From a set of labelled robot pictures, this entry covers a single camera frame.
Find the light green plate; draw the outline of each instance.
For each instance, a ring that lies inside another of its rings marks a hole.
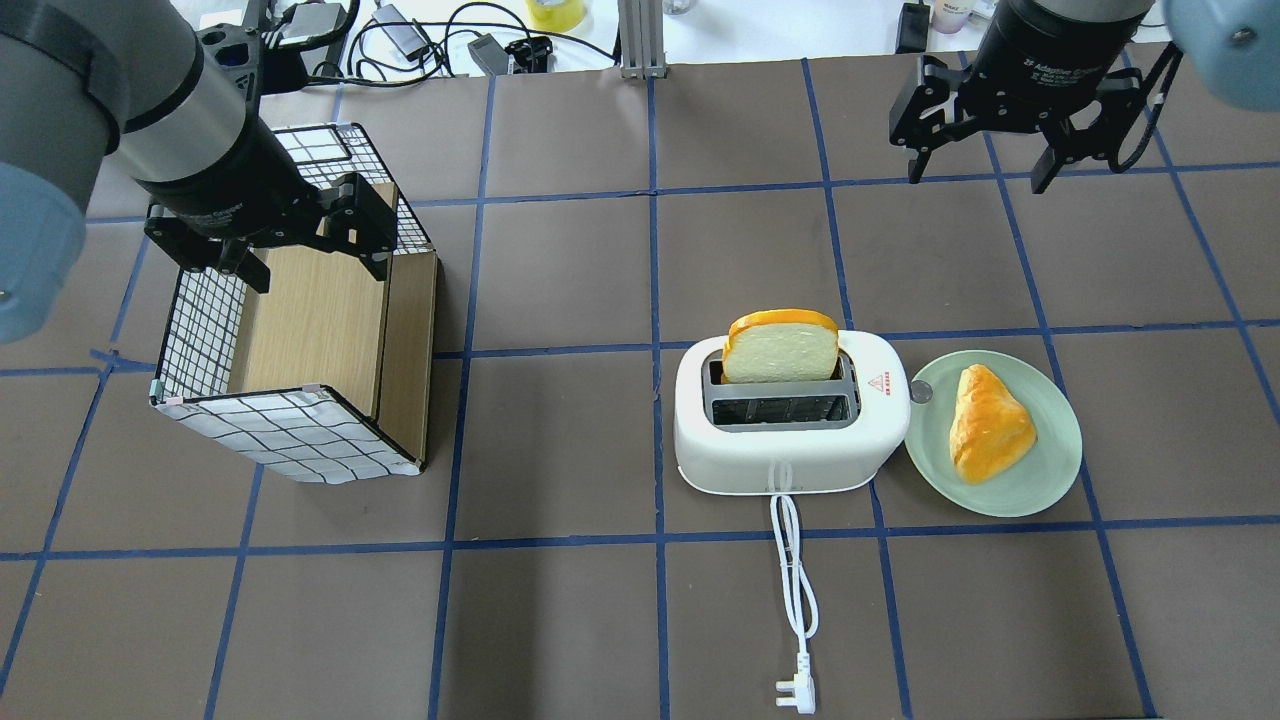
[[[951,420],[955,419],[960,373],[973,364],[996,373],[1009,392],[1032,414],[1036,445],[1012,468],[972,486],[951,464]],[[996,518],[1021,518],[1053,505],[1071,489],[1080,471],[1080,424],[1052,380],[1027,363],[987,350],[963,350],[924,366],[915,379],[933,387],[933,398],[911,405],[906,451],[911,461],[946,498]]]

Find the box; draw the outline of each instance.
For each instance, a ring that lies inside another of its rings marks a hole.
[[[317,186],[351,170],[394,181],[357,124],[276,131]],[[179,273],[151,404],[192,430],[302,482],[421,473],[438,258],[396,200],[389,279],[353,258],[270,250],[271,292]]]

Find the metal post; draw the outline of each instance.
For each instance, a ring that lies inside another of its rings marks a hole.
[[[662,0],[618,0],[622,77],[667,77],[662,47]]]

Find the croissant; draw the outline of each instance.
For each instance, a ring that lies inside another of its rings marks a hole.
[[[966,483],[1004,473],[1036,445],[1036,424],[1027,407],[986,365],[960,373],[956,416],[951,423],[951,462]]]

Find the power plug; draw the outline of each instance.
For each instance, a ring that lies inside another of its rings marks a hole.
[[[790,680],[778,680],[774,687],[783,697],[773,698],[778,707],[795,707],[800,715],[813,715],[818,710],[818,689],[809,671],[809,653],[796,653],[796,674]]]

